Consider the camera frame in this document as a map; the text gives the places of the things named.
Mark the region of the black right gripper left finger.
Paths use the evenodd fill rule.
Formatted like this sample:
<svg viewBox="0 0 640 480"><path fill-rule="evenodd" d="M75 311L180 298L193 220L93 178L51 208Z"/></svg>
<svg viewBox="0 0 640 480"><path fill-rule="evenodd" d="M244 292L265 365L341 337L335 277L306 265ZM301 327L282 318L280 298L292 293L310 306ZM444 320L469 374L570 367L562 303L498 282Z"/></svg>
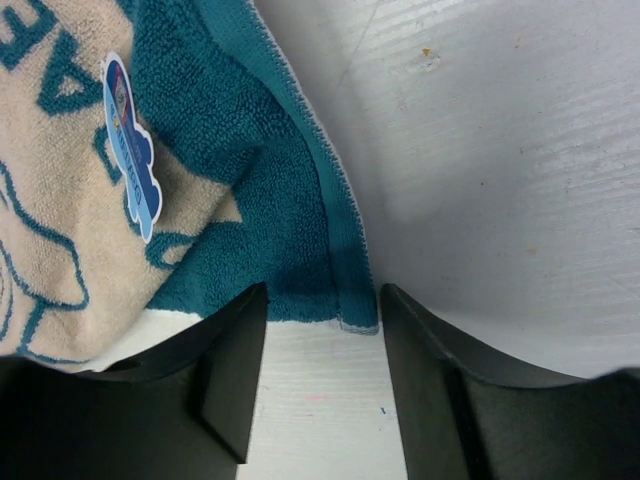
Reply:
<svg viewBox="0 0 640 480"><path fill-rule="evenodd" d="M5 479L232 479L247 460L268 294L102 372L1 362Z"/></svg>

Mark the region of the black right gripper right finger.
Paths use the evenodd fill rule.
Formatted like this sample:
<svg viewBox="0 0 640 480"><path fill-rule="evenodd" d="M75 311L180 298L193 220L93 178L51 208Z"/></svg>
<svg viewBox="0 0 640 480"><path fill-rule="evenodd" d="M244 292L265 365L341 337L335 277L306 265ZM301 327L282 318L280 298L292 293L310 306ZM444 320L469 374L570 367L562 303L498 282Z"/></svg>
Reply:
<svg viewBox="0 0 640 480"><path fill-rule="evenodd" d="M393 284L380 313L411 479L635 479L639 372L582 379L507 355Z"/></svg>

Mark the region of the blue beige Doraemon towel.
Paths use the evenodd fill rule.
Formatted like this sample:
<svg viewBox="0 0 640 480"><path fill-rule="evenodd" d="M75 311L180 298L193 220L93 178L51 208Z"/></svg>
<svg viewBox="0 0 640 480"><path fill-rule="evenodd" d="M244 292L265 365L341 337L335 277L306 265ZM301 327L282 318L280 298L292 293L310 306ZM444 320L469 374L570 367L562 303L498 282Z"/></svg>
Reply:
<svg viewBox="0 0 640 480"><path fill-rule="evenodd" d="M128 72L163 206L146 244L107 136ZM251 1L1 5L1 353L101 370L263 283L273 321L374 333L340 159Z"/></svg>

